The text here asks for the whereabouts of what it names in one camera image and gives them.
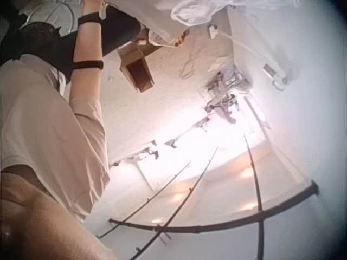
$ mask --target cardboard box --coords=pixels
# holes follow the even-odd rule
[[[121,58],[120,71],[136,90],[144,92],[154,86],[144,54],[135,44],[129,44],[118,51]]]

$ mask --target person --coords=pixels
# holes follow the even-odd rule
[[[236,109],[239,111],[239,103],[236,99],[236,96],[234,94],[227,94],[226,97],[220,101],[216,105],[209,105],[208,109],[210,111],[215,111],[217,115],[223,119],[225,119],[230,124],[235,124],[236,119],[231,117],[231,114],[233,113],[231,109],[235,105]]]
[[[59,35],[58,39],[54,39],[53,43],[47,42],[47,37],[42,38],[42,35],[46,35],[47,32],[42,32],[41,28],[37,27],[38,25],[49,27],[51,26],[50,24],[35,22],[19,30],[19,25],[23,24],[23,19],[26,16],[20,14],[17,18],[14,18],[14,7],[7,7],[8,9],[13,14],[10,17],[6,15],[4,18],[13,23],[11,23],[7,34],[1,42],[0,64],[4,64],[10,59],[17,59],[24,53],[34,54],[58,69],[65,76],[68,83],[72,74],[74,48],[78,32],[75,31],[62,37]],[[107,6],[106,18],[101,21],[102,56],[106,56],[134,39],[139,34],[140,29],[140,23],[135,18],[113,6]]]
[[[59,38],[60,53],[21,53],[0,67],[1,259],[116,259],[82,223],[110,179],[102,56],[140,25],[114,8],[101,21],[102,6],[103,0],[83,0],[78,31]],[[132,32],[120,34],[127,25],[114,23],[112,14]],[[63,76],[71,79],[68,102],[57,91]]]

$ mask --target bright light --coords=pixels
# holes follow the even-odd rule
[[[241,177],[242,178],[249,178],[249,177],[252,177],[253,175],[254,175],[253,169],[252,168],[246,168],[243,170]]]
[[[161,222],[163,222],[163,221],[161,219],[159,219],[159,218],[152,220],[153,224],[159,224]]]
[[[177,193],[175,194],[175,196],[173,197],[172,201],[173,202],[178,202],[180,201],[181,199],[183,199],[184,197],[184,193]]]
[[[252,210],[253,208],[257,207],[258,204],[256,202],[248,203],[245,206],[242,207],[241,210]]]

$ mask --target white cloth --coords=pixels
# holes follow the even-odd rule
[[[1,170],[30,166],[83,221],[110,180],[101,105],[83,99],[69,105],[55,88],[59,74],[34,55],[1,67]]]
[[[186,26],[208,23],[227,5],[276,10],[278,7],[299,7],[301,0],[182,0],[171,11],[171,18]]]

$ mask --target white bag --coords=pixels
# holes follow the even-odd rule
[[[211,21],[212,15],[226,5],[274,10],[283,6],[298,7],[300,0],[183,0],[171,11],[171,18],[187,26]]]

